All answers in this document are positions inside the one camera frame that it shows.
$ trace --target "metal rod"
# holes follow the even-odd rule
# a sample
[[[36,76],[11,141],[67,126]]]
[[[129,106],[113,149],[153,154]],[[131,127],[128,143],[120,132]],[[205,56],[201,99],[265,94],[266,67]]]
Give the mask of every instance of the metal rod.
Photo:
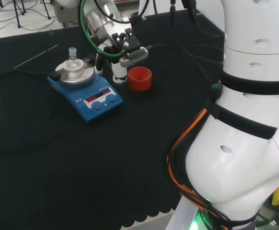
[[[16,7],[16,0],[13,0],[14,3],[14,8],[15,8],[15,13],[16,13],[16,18],[17,18],[17,23],[18,23],[18,28],[21,28],[19,18],[18,18],[18,12],[17,12],[17,7]]]
[[[19,66],[21,66],[21,65],[23,65],[24,63],[27,63],[28,61],[31,61],[32,59],[34,59],[34,58],[36,58],[36,57],[38,57],[38,56],[42,55],[43,53],[45,53],[45,52],[47,52],[47,51],[49,51],[49,50],[51,50],[51,49],[53,49],[53,48],[55,48],[55,47],[57,47],[57,46],[58,46],[58,45],[53,46],[53,47],[51,47],[50,49],[48,49],[48,50],[46,50],[46,51],[44,51],[44,52],[42,52],[42,53],[40,53],[40,54],[36,55],[35,57],[30,58],[29,60],[27,60],[27,61],[25,61],[25,62],[21,63],[20,65],[15,66],[15,67],[14,67],[14,69],[15,69],[15,68],[17,68],[17,67],[19,67]]]
[[[50,17],[50,15],[49,15],[49,13],[48,13],[47,6],[46,6],[46,4],[45,4],[45,0],[42,0],[42,1],[43,1],[44,6],[45,6],[45,9],[46,9],[46,12],[47,12],[47,15],[48,15],[48,19],[50,20],[51,17]]]
[[[22,5],[23,5],[23,12],[26,13],[25,8],[24,8],[23,0],[21,0],[21,3],[22,3]]]

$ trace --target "table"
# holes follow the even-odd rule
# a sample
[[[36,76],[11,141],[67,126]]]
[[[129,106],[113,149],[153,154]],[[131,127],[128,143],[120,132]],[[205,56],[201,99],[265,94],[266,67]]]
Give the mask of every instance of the table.
[[[204,16],[202,28],[219,33]],[[169,14],[133,25],[142,45],[171,43]],[[200,35],[187,13],[176,16],[183,44],[223,46],[223,38]],[[79,27],[0,39],[0,72],[50,48],[21,66],[53,70],[76,47],[79,58],[93,52]],[[222,60],[222,52],[195,47],[198,55]],[[124,105],[86,123],[43,76],[0,76],[0,229],[118,230],[175,209],[180,195],[168,182],[163,155],[170,140],[204,106],[222,66],[202,62],[200,76],[184,53],[172,47],[151,50],[139,65],[153,73],[149,92],[112,83]],[[182,146],[188,149],[188,143]]]

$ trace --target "green cable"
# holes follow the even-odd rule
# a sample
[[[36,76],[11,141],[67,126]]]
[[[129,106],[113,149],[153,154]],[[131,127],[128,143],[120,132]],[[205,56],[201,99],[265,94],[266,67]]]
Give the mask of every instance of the green cable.
[[[106,55],[108,57],[111,57],[111,58],[118,58],[118,57],[121,57],[123,55],[123,53],[125,52],[125,50],[123,49],[119,54],[109,54],[109,53],[106,53],[104,52],[103,50],[101,50],[98,46],[96,46],[96,44],[92,41],[91,37],[88,35],[87,33],[87,30],[85,28],[85,25],[84,25],[84,6],[85,6],[85,3],[86,3],[86,0],[83,0],[82,2],[82,5],[81,5],[81,13],[80,13],[80,21],[81,21],[81,26],[82,26],[82,29],[87,37],[87,39],[90,41],[90,43],[92,44],[92,46],[101,54],[103,55]]]

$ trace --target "black strap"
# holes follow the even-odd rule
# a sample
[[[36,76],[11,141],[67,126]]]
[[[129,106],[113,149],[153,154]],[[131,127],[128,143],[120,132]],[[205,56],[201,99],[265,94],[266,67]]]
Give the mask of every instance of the black strap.
[[[232,229],[233,227],[237,227],[237,226],[241,226],[241,225],[244,225],[244,224],[248,224],[251,222],[251,224],[249,225],[249,228],[245,228],[245,229],[249,229],[249,230],[252,230],[252,229],[255,229],[256,228],[256,217],[258,215],[259,211],[253,216],[251,217],[250,219],[246,219],[246,220],[231,220],[230,223],[227,223],[225,221],[221,221],[217,218],[215,218],[213,215],[209,215],[212,220],[213,220],[213,223],[214,223],[214,229],[215,230],[223,230],[223,226],[225,227],[228,227],[229,229]]]
[[[213,104],[210,108],[207,108],[207,110],[215,119],[258,138],[269,140],[274,136],[277,130],[275,127],[267,126],[235,114],[218,104]]]
[[[223,72],[221,83],[239,92],[258,95],[279,95],[279,81],[248,80]]]

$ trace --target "white cylinder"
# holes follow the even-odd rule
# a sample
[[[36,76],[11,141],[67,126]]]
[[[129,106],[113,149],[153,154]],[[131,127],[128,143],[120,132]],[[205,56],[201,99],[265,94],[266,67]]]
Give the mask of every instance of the white cylinder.
[[[224,48],[226,73],[255,81],[279,81],[279,54],[255,55]]]
[[[250,54],[279,54],[279,0],[221,0],[225,45]]]

